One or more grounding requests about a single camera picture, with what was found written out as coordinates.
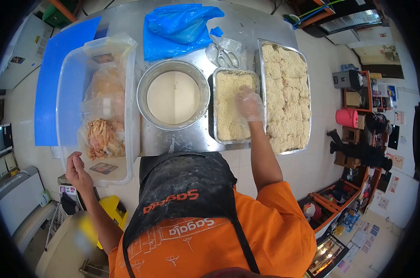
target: metal tray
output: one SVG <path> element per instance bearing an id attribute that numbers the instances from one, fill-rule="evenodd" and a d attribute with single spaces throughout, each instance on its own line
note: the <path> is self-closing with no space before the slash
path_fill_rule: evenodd
<path id="1" fill-rule="evenodd" d="M 216 74 L 220 71 L 227 71 L 233 73 L 247 73 L 254 75 L 256 77 L 256 93 L 259 93 L 261 90 L 261 84 L 259 82 L 259 77 L 256 72 L 250 70 L 241 70 L 241 69 L 229 69 L 229 68 L 217 68 L 213 72 L 213 137 L 219 144 L 228 145 L 228 144 L 241 144 L 241 143 L 250 143 L 251 138 L 242 139 L 242 140 L 231 140 L 231 141 L 222 141 L 218 138 L 218 99 L 216 98 L 217 88 L 216 88 Z"/>
<path id="2" fill-rule="evenodd" d="M 268 40 L 263 40 L 263 39 L 258 39 L 258 47 L 259 47 L 259 51 L 255 53 L 255 66 L 256 66 L 256 72 L 261 76 L 261 89 L 262 89 L 262 101 L 264 103 L 264 125 L 265 125 L 265 129 L 264 131 L 267 133 L 267 87 L 265 85 L 265 68 L 264 68 L 264 56 L 262 54 L 262 46 L 263 45 L 272 45 L 273 48 L 276 47 L 280 47 L 284 50 L 287 51 L 294 51 L 296 53 L 299 54 L 299 56 L 302 58 L 302 60 L 304 60 L 304 62 L 307 64 L 307 60 L 304 57 L 304 55 L 299 52 L 297 49 L 294 49 L 292 47 L 287 47 L 287 46 L 283 46 L 280 45 L 276 42 L 273 41 L 268 41 Z M 309 76 L 308 76 L 308 69 L 307 69 L 307 87 L 308 87 L 308 98 L 310 99 L 310 112 L 312 112 L 312 98 L 311 98 L 311 93 L 310 93 L 310 82 L 309 82 Z M 312 116 L 310 116 L 310 118 L 308 119 L 309 121 L 309 126 L 310 126 L 310 130 L 308 131 L 308 138 L 310 141 L 310 133 L 312 131 Z M 280 153 L 279 155 L 285 155 L 285 154 L 290 154 L 290 153 L 297 153 L 297 152 L 301 152 L 303 150 L 306 150 L 308 147 L 308 143 L 304 148 L 297 148 L 297 149 L 289 149 L 286 150 L 285 152 Z"/>

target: scissors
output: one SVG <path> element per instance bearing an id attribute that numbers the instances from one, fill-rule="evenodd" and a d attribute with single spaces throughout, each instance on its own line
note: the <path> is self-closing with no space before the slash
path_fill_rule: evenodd
<path id="1" fill-rule="evenodd" d="M 215 44 L 216 48 L 218 49 L 218 57 L 216 61 L 220 67 L 224 68 L 224 65 L 227 65 L 229 68 L 239 68 L 239 58 L 236 56 L 235 53 L 231 51 L 227 51 L 223 48 L 216 40 L 213 38 L 213 43 Z"/>

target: counter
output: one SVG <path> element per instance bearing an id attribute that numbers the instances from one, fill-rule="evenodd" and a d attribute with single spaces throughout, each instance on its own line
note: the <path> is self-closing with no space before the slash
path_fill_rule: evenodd
<path id="1" fill-rule="evenodd" d="M 102 19 L 97 28 L 98 32 L 106 32 L 107 36 L 113 36 L 118 32 L 126 32 L 134 38 L 139 43 L 136 61 L 142 72 L 144 72 L 151 65 L 158 62 L 149 63 L 144 61 L 142 30 L 145 14 L 157 7 L 181 3 L 202 3 L 205 6 L 220 8 L 225 13 L 225 16 L 209 20 L 207 23 L 208 29 L 220 26 L 224 31 L 223 37 L 240 41 L 246 48 L 249 47 L 257 51 L 257 39 L 261 38 L 298 49 L 293 28 L 284 19 L 242 5 L 217 0 L 141 0 L 107 8 L 83 20 L 101 16 Z M 213 71 L 217 68 L 216 65 L 208 60 L 205 48 L 174 58 L 194 63 L 203 70 L 207 78 L 211 77 Z M 249 70 L 254 70 L 253 65 L 249 65 Z M 250 148 L 249 143 L 222 145 L 216 142 L 209 133 L 209 130 L 213 128 L 213 124 L 209 121 L 208 110 L 197 123 L 184 130 L 160 130 L 147 122 L 143 117 L 141 117 L 140 128 L 140 156 L 155 156 L 163 153 L 184 151 L 214 152 Z"/>

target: label sticker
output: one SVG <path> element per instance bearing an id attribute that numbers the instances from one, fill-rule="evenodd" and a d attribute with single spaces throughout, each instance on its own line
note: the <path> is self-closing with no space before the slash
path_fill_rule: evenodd
<path id="1" fill-rule="evenodd" d="M 91 59 L 96 61 L 97 64 L 103 64 L 103 63 L 108 63 L 108 62 L 113 62 L 114 61 L 113 55 L 111 55 L 111 53 L 97 55 L 97 56 L 91 57 Z"/>
<path id="2" fill-rule="evenodd" d="M 98 173 L 102 173 L 104 175 L 108 175 L 109 173 L 113 172 L 114 170 L 116 170 L 118 168 L 118 166 L 114 166 L 111 164 L 106 164 L 106 163 L 99 163 L 94 165 L 93 167 L 90 168 L 90 170 L 96 171 Z"/>

